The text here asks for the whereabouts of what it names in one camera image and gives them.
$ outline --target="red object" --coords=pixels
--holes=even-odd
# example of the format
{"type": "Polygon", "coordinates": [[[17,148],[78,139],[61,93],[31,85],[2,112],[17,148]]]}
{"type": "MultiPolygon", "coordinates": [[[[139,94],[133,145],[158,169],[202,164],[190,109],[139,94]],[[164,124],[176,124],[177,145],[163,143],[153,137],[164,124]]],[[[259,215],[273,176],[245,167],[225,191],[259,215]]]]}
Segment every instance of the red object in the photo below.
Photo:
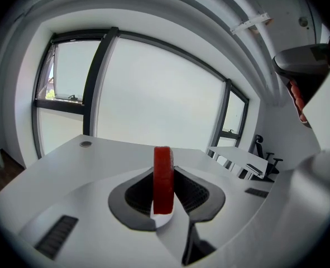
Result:
{"type": "Polygon", "coordinates": [[[154,214],[169,214],[174,206],[174,157],[170,147],[154,149],[154,214]]]}

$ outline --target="window frame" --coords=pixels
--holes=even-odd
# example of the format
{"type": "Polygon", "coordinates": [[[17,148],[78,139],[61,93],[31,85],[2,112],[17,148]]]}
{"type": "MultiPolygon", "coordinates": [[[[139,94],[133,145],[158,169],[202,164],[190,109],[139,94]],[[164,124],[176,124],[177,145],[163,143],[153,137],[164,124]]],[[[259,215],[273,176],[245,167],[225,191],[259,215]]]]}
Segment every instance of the window frame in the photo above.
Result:
{"type": "MultiPolygon", "coordinates": [[[[63,111],[69,113],[75,113],[83,115],[83,134],[94,136],[95,124],[97,118],[97,106],[99,95],[101,93],[101,87],[103,78],[107,69],[107,65],[110,61],[113,49],[116,45],[118,38],[129,39],[133,41],[143,42],[152,46],[159,47],[161,49],[172,52],[173,54],[179,55],[202,69],[211,73],[214,77],[224,82],[225,89],[222,100],[222,105],[218,117],[216,129],[214,130],[213,138],[210,141],[211,146],[216,146],[220,137],[236,139],[236,146],[239,145],[241,135],[243,133],[248,103],[249,100],[232,84],[232,81],[218,72],[216,69],[205,63],[203,60],[196,56],[186,52],[185,50],[174,46],[170,43],[161,41],[159,39],[145,36],[139,33],[121,31],[117,27],[110,29],[88,29],[80,31],[65,32],[59,34],[53,34],[51,37],[43,57],[41,59],[39,68],[37,70],[37,76],[34,86],[34,99],[32,103],[32,129],[34,133],[34,142],[37,151],[38,158],[42,158],[43,151],[41,146],[41,139],[39,135],[39,124],[38,124],[38,112],[37,108],[47,108],[55,111],[63,111]],[[41,82],[45,80],[45,74],[49,73],[51,59],[54,56],[55,47],[58,44],[73,41],[89,41],[89,40],[100,40],[100,44],[94,54],[93,61],[90,65],[88,76],[84,86],[83,100],[82,103],[62,102],[58,100],[47,100],[38,99],[39,87],[41,82]],[[233,134],[229,132],[223,132],[223,124],[227,113],[229,93],[233,92],[245,103],[243,117],[240,125],[239,134],[233,134]]],[[[213,156],[213,152],[209,151],[209,156],[213,156]]]]}

